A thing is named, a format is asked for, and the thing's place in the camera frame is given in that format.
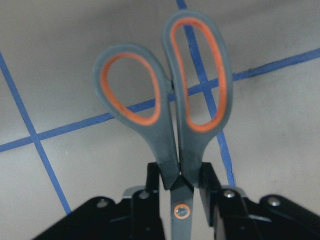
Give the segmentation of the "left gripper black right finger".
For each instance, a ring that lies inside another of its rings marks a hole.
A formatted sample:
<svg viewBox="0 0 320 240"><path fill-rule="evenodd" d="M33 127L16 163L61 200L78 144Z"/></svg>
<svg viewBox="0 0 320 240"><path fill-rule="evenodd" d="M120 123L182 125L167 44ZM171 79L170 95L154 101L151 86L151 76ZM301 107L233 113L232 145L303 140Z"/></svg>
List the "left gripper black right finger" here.
<svg viewBox="0 0 320 240"><path fill-rule="evenodd" d="M199 192L215 240L261 240L256 221L249 216L244 198L231 187L222 187L213 166L203 162Z"/></svg>

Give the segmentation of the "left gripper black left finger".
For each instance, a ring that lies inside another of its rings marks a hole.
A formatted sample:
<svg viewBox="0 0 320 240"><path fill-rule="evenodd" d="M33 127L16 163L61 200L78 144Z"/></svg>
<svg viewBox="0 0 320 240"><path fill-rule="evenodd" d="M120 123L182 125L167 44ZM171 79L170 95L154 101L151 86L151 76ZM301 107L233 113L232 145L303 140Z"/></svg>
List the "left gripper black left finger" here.
<svg viewBox="0 0 320 240"><path fill-rule="evenodd" d="M160 170L155 162L147 165L145 188L131 199L131 231L133 240L164 240L160 217Z"/></svg>

